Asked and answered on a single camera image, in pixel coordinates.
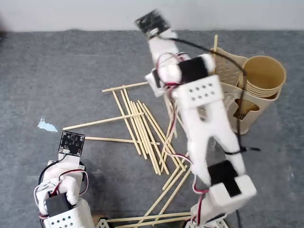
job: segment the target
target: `white wall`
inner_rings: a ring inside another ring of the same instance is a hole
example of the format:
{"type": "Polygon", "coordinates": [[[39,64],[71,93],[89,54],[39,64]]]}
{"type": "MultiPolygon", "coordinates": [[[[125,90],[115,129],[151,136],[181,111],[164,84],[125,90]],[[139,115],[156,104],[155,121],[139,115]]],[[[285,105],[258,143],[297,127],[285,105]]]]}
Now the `white wall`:
{"type": "Polygon", "coordinates": [[[10,31],[129,30],[159,9],[174,29],[304,29],[303,0],[0,0],[10,31]]]}

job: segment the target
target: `stack of paper cups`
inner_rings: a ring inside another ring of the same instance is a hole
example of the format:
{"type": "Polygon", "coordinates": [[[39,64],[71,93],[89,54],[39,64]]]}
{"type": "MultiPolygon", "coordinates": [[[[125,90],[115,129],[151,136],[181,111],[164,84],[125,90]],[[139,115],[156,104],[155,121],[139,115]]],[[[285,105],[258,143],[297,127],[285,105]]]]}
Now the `stack of paper cups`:
{"type": "MultiPolygon", "coordinates": [[[[283,65],[268,56],[254,56],[244,65],[247,72],[247,92],[257,97],[271,97],[275,95],[285,83],[286,71],[283,65]]],[[[243,88],[244,77],[239,76],[238,87],[243,88]]]]}

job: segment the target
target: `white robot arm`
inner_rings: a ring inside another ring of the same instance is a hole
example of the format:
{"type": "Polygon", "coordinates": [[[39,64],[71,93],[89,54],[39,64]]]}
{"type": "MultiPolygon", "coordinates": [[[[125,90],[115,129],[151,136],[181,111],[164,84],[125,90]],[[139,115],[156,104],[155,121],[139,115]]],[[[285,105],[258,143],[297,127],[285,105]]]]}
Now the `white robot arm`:
{"type": "Polygon", "coordinates": [[[79,198],[88,187],[88,176],[80,156],[85,136],[63,132],[58,161],[49,161],[34,190],[42,226],[45,228],[94,228],[88,203],[79,198]],[[84,174],[86,189],[80,193],[84,174]]]}
{"type": "Polygon", "coordinates": [[[145,78],[156,97],[166,92],[166,83],[179,83],[173,90],[188,139],[188,152],[192,161],[191,171],[207,186],[204,200],[191,209],[192,226],[212,223],[241,208],[256,195],[256,188],[249,176],[240,153],[236,135],[232,132],[223,104],[220,80],[213,75],[215,62],[211,55],[204,54],[190,59],[164,58],[178,56],[179,50],[173,40],[177,35],[153,11],[135,22],[149,39],[149,47],[155,62],[154,69],[145,78]],[[200,118],[198,108],[204,107],[207,117],[200,118]],[[210,137],[222,146],[226,161],[207,167],[206,153],[210,137]]]}

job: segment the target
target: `black circuit board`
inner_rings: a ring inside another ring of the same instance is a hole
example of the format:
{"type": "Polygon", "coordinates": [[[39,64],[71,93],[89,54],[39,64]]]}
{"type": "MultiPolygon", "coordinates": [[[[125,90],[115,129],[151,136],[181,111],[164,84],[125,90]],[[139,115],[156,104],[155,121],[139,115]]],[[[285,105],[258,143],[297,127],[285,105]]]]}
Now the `black circuit board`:
{"type": "Polygon", "coordinates": [[[160,35],[170,28],[157,10],[142,16],[135,21],[137,27],[149,38],[160,35]]]}
{"type": "Polygon", "coordinates": [[[80,157],[84,142],[84,134],[63,131],[61,135],[58,153],[64,153],[63,150],[69,150],[69,154],[80,157]]]}

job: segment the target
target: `wooden stick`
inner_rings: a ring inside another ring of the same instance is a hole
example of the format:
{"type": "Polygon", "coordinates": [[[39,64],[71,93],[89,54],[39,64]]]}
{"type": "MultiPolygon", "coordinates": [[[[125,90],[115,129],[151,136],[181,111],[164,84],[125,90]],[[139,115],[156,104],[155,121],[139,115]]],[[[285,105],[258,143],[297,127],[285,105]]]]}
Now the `wooden stick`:
{"type": "Polygon", "coordinates": [[[137,116],[137,115],[143,115],[143,113],[131,114],[131,115],[123,115],[123,116],[114,117],[114,118],[105,119],[105,120],[98,120],[98,121],[89,122],[89,123],[82,123],[82,124],[78,124],[78,125],[75,125],[75,126],[64,127],[64,128],[62,128],[62,130],[66,131],[66,130],[70,130],[70,129],[74,129],[74,128],[78,128],[78,127],[91,126],[91,125],[98,124],[98,123],[102,124],[102,123],[111,122],[111,121],[115,121],[115,120],[126,119],[126,118],[137,116]]]}
{"type": "Polygon", "coordinates": [[[134,227],[135,225],[138,226],[138,227],[142,227],[142,226],[148,226],[148,225],[154,225],[154,224],[161,224],[161,223],[168,223],[168,222],[188,220],[190,218],[191,218],[191,216],[178,217],[178,218],[170,218],[170,219],[162,219],[162,220],[159,220],[159,221],[144,222],[144,223],[141,223],[141,224],[122,225],[122,226],[117,226],[115,228],[130,228],[130,227],[134,227]]]}
{"type": "MultiPolygon", "coordinates": [[[[135,105],[133,104],[133,102],[130,102],[130,107],[131,107],[131,112],[132,113],[136,113],[136,110],[135,110],[135,105]]],[[[138,116],[134,119],[135,120],[135,122],[136,122],[136,127],[137,127],[137,131],[138,131],[138,134],[139,134],[139,137],[140,137],[140,139],[141,139],[141,141],[142,141],[142,145],[143,145],[143,151],[142,151],[142,154],[143,154],[143,157],[145,158],[145,159],[148,159],[147,158],[147,154],[148,154],[148,148],[147,148],[147,145],[146,145],[146,143],[145,143],[145,138],[144,138],[144,136],[143,136],[143,133],[142,133],[142,130],[141,130],[141,128],[140,128],[140,119],[138,118],[138,116]]]]}
{"type": "Polygon", "coordinates": [[[171,201],[173,200],[173,198],[175,197],[176,193],[180,190],[181,186],[184,184],[185,180],[188,178],[189,174],[191,172],[191,169],[189,168],[188,171],[186,172],[185,176],[181,179],[181,181],[179,182],[178,186],[176,187],[176,189],[174,190],[174,192],[171,194],[170,198],[168,199],[168,201],[165,203],[165,205],[163,206],[163,208],[161,209],[159,215],[163,214],[164,211],[167,209],[167,207],[169,206],[169,204],[171,203],[171,201]]]}
{"type": "Polygon", "coordinates": [[[110,142],[120,142],[120,143],[134,143],[131,139],[115,139],[115,138],[100,138],[100,137],[85,137],[86,140],[99,140],[99,141],[110,141],[110,142]]]}
{"type": "Polygon", "coordinates": [[[174,178],[174,180],[169,184],[169,186],[166,188],[165,191],[162,192],[162,194],[159,196],[159,198],[153,203],[153,205],[149,208],[149,210],[145,213],[144,216],[148,216],[156,207],[156,205],[162,200],[162,198],[167,194],[167,192],[170,190],[170,188],[174,185],[174,183],[178,180],[178,178],[184,173],[184,170],[181,170],[177,176],[174,178]]]}
{"type": "MultiPolygon", "coordinates": [[[[172,104],[169,102],[169,106],[170,106],[170,108],[171,108],[171,110],[173,109],[173,107],[172,107],[172,104]]],[[[185,131],[185,126],[184,126],[184,124],[182,123],[182,120],[181,120],[181,118],[180,118],[180,116],[179,116],[179,114],[178,113],[176,113],[176,115],[177,115],[177,121],[180,123],[180,125],[181,125],[181,127],[183,128],[183,130],[185,131]]]]}
{"type": "Polygon", "coordinates": [[[181,212],[181,213],[172,213],[172,214],[163,214],[163,215],[150,215],[150,216],[141,216],[141,217],[131,217],[131,218],[113,218],[108,219],[106,222],[128,222],[136,221],[141,219],[155,219],[155,218],[167,218],[167,217],[176,217],[176,216],[188,216],[191,215],[191,212],[181,212]]]}
{"type": "MultiPolygon", "coordinates": [[[[168,136],[169,136],[169,131],[170,131],[170,126],[171,126],[171,124],[172,124],[172,120],[170,120],[168,129],[167,129],[167,134],[166,134],[166,137],[167,137],[167,138],[168,138],[168,136]]],[[[171,141],[172,141],[172,135],[170,135],[170,137],[169,137],[167,143],[171,143],[171,141]]],[[[161,155],[162,155],[162,157],[163,157],[163,159],[164,159],[165,162],[167,161],[168,152],[169,152],[169,151],[168,151],[168,147],[163,147],[163,149],[162,149],[162,151],[161,151],[161,155]]]]}
{"type": "Polygon", "coordinates": [[[104,93],[104,92],[114,91],[114,90],[118,90],[118,89],[130,88],[130,87],[134,87],[134,86],[142,86],[142,85],[146,85],[146,84],[148,84],[148,82],[140,82],[140,83],[135,83],[135,84],[131,84],[131,85],[122,85],[119,87],[103,89],[102,92],[104,93]]]}
{"type": "MultiPolygon", "coordinates": [[[[140,107],[139,104],[137,104],[137,107],[138,107],[138,110],[139,110],[140,112],[142,112],[142,109],[141,109],[141,107],[140,107]]],[[[148,125],[148,123],[147,123],[147,121],[146,121],[146,118],[145,118],[144,116],[142,116],[142,120],[143,120],[143,123],[144,123],[144,125],[145,125],[147,131],[148,131],[148,134],[149,134],[149,137],[150,137],[151,141],[152,141],[152,142],[155,142],[154,137],[153,137],[153,135],[152,135],[152,132],[151,132],[151,130],[150,130],[150,128],[149,128],[149,125],[148,125]]],[[[154,144],[154,147],[155,147],[155,150],[156,150],[156,152],[157,152],[157,154],[158,154],[158,156],[159,156],[159,158],[160,158],[160,160],[161,160],[163,166],[165,167],[166,174],[169,175],[169,170],[168,170],[168,168],[167,168],[167,166],[166,166],[165,161],[162,159],[160,150],[158,149],[158,147],[157,147],[156,144],[154,144]]],[[[152,153],[153,153],[153,157],[154,157],[155,163],[156,163],[156,165],[157,165],[158,163],[157,163],[157,160],[156,160],[156,157],[155,157],[155,154],[154,154],[154,151],[153,151],[153,150],[152,150],[152,153]]]]}
{"type": "MultiPolygon", "coordinates": [[[[117,105],[118,105],[118,108],[119,108],[119,110],[120,110],[122,116],[124,116],[124,110],[123,110],[122,106],[120,105],[120,102],[119,102],[119,100],[118,100],[118,98],[117,98],[117,95],[116,95],[115,91],[112,91],[112,93],[113,93],[113,96],[114,96],[114,98],[115,98],[115,101],[116,101],[116,103],[117,103],[117,105]]],[[[132,132],[132,130],[131,130],[131,127],[130,127],[130,125],[129,125],[129,122],[128,122],[126,119],[124,119],[124,122],[125,122],[125,125],[127,125],[127,128],[128,128],[128,130],[129,130],[129,132],[130,132],[130,135],[131,135],[131,138],[132,138],[132,140],[133,140],[133,142],[134,142],[134,145],[135,145],[135,147],[136,147],[136,150],[137,150],[138,154],[140,155],[140,154],[141,154],[141,151],[139,150],[139,147],[138,147],[138,145],[137,145],[137,142],[136,142],[136,140],[135,140],[135,137],[134,137],[134,135],[133,135],[133,132],[132,132]]]]}
{"type": "MultiPolygon", "coordinates": [[[[124,106],[126,107],[128,114],[131,115],[131,112],[130,112],[128,103],[127,103],[127,101],[126,101],[126,99],[125,99],[125,97],[124,97],[124,93],[123,93],[122,90],[121,90],[120,92],[121,92],[121,94],[122,94],[124,106]]],[[[134,119],[133,119],[132,117],[131,117],[130,119],[131,119],[132,127],[133,127],[134,132],[135,132],[135,136],[136,136],[136,138],[137,138],[137,142],[139,141],[139,146],[140,146],[142,152],[144,153],[143,144],[142,144],[142,141],[140,141],[140,138],[139,138],[139,136],[138,136],[138,132],[137,132],[137,128],[136,128],[135,123],[134,123],[134,119]]]]}
{"type": "MultiPolygon", "coordinates": [[[[151,117],[151,119],[153,120],[155,126],[156,126],[157,129],[159,130],[159,132],[160,132],[160,134],[162,135],[162,137],[163,137],[163,139],[164,139],[164,142],[165,142],[166,136],[164,135],[164,133],[162,132],[161,128],[160,128],[159,125],[157,124],[157,122],[156,122],[156,120],[154,119],[153,115],[151,114],[150,110],[147,108],[147,106],[146,106],[145,104],[142,104],[142,105],[144,106],[143,110],[145,109],[145,110],[147,111],[148,115],[149,115],[149,116],[151,117]]],[[[171,152],[174,153],[174,154],[176,154],[176,153],[175,153],[175,150],[174,150],[173,147],[172,147],[172,145],[171,145],[170,143],[167,143],[167,145],[168,145],[168,147],[170,148],[171,152]]],[[[186,169],[185,169],[184,165],[181,163],[180,159],[179,159],[179,158],[176,158],[176,160],[177,160],[177,162],[180,164],[180,167],[185,171],[186,169]]]]}
{"type": "Polygon", "coordinates": [[[171,180],[174,178],[174,176],[177,174],[178,170],[180,169],[180,167],[176,167],[174,172],[171,174],[171,176],[168,178],[168,180],[166,181],[166,183],[164,184],[162,190],[165,190],[167,188],[167,186],[170,184],[171,180]]]}
{"type": "MultiPolygon", "coordinates": [[[[139,111],[138,111],[138,108],[136,107],[136,105],[134,105],[134,108],[135,108],[136,113],[138,113],[139,111]]],[[[146,144],[147,151],[149,152],[149,157],[150,157],[150,160],[152,162],[152,165],[153,165],[153,168],[155,170],[155,173],[161,175],[161,171],[159,170],[157,162],[155,162],[155,159],[154,159],[154,157],[152,155],[152,152],[151,152],[152,147],[151,147],[151,144],[148,143],[148,141],[150,141],[150,140],[148,138],[147,132],[145,131],[145,127],[143,125],[143,120],[142,119],[140,119],[140,125],[139,125],[139,127],[140,127],[140,129],[142,131],[143,139],[144,139],[144,142],[146,144]]]]}
{"type": "MultiPolygon", "coordinates": [[[[158,130],[158,128],[156,127],[155,123],[153,122],[153,120],[151,119],[151,117],[149,116],[149,114],[147,113],[147,111],[145,110],[144,106],[142,105],[141,102],[139,102],[139,105],[141,106],[143,112],[145,113],[146,117],[148,118],[150,124],[152,125],[153,129],[155,130],[155,132],[157,133],[157,136],[159,137],[159,139],[161,140],[162,143],[165,142],[164,138],[162,137],[162,134],[160,133],[160,131],[158,130]]],[[[179,164],[177,163],[177,161],[175,160],[174,157],[172,157],[172,161],[174,162],[176,167],[179,167],[179,164]]]]}
{"type": "Polygon", "coordinates": [[[176,169],[174,170],[174,172],[172,173],[172,175],[168,178],[167,182],[164,184],[162,190],[165,190],[167,188],[167,186],[170,184],[171,180],[173,179],[173,177],[175,176],[175,174],[177,173],[177,171],[180,169],[180,167],[176,167],[176,169]]]}
{"type": "Polygon", "coordinates": [[[218,48],[218,35],[214,36],[214,45],[213,45],[213,50],[217,51],[218,48]]]}
{"type": "MultiPolygon", "coordinates": [[[[168,126],[168,128],[170,128],[170,125],[172,123],[172,120],[173,120],[173,109],[172,109],[172,104],[171,102],[169,101],[169,98],[167,95],[164,95],[163,96],[163,99],[165,101],[165,104],[166,104],[166,107],[167,107],[167,112],[168,112],[168,115],[169,115],[169,119],[170,119],[170,124],[168,126]]],[[[174,128],[174,137],[177,138],[177,132],[176,132],[176,128],[174,128]]]]}
{"type": "Polygon", "coordinates": [[[215,35],[215,36],[214,36],[213,51],[217,51],[217,48],[218,48],[218,36],[215,35]]]}

